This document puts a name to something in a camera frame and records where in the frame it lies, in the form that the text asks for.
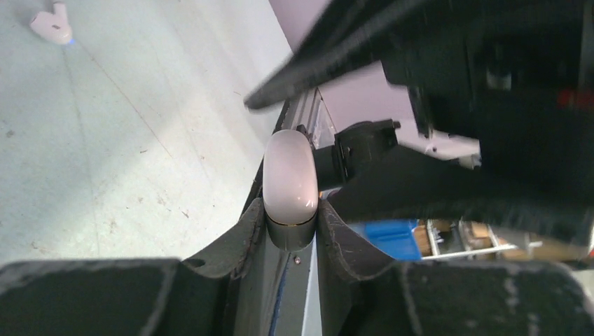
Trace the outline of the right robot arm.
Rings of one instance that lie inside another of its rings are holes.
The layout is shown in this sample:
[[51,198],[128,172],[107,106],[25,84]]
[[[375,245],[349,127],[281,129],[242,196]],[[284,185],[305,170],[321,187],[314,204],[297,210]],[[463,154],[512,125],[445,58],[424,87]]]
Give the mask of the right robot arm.
[[593,229],[592,1],[332,1],[245,100],[262,109],[381,62],[417,129],[476,139],[457,167],[362,122],[314,157],[348,221],[477,221],[587,246]]

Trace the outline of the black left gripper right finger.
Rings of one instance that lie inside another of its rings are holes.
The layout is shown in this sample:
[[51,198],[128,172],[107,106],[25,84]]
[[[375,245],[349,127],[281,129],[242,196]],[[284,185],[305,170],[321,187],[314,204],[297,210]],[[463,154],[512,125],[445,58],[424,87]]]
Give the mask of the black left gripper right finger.
[[324,335],[593,334],[593,300],[564,265],[401,262],[346,226],[327,201],[317,220]]

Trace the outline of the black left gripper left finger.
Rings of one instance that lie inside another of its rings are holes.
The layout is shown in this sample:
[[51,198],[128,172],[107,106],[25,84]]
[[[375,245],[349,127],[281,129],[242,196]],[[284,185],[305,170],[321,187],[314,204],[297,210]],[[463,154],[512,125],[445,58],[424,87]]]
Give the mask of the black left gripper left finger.
[[264,335],[264,210],[185,260],[45,260],[1,269],[2,335]]

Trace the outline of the white stem earbud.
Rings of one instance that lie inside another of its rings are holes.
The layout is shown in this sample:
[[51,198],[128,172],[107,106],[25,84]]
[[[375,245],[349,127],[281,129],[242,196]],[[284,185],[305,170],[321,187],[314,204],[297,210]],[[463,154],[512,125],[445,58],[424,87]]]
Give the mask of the white stem earbud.
[[67,7],[63,1],[53,2],[53,12],[40,11],[30,21],[31,30],[48,42],[66,45],[73,40]]

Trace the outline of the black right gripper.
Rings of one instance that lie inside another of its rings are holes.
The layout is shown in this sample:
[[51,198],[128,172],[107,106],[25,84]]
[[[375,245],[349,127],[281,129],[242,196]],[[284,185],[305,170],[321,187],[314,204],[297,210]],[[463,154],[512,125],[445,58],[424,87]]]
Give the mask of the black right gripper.
[[420,123],[477,139],[499,176],[397,146],[330,196],[342,219],[474,221],[588,246],[593,204],[562,193],[593,194],[593,2],[428,1],[390,40],[385,77],[409,87]]

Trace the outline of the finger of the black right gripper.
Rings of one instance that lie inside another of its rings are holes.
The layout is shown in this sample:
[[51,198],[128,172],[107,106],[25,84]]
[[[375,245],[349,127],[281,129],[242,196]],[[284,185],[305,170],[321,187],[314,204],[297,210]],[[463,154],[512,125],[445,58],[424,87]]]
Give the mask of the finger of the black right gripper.
[[426,1],[332,1],[287,63],[246,96],[245,106],[264,109],[376,62],[396,26],[426,7]]

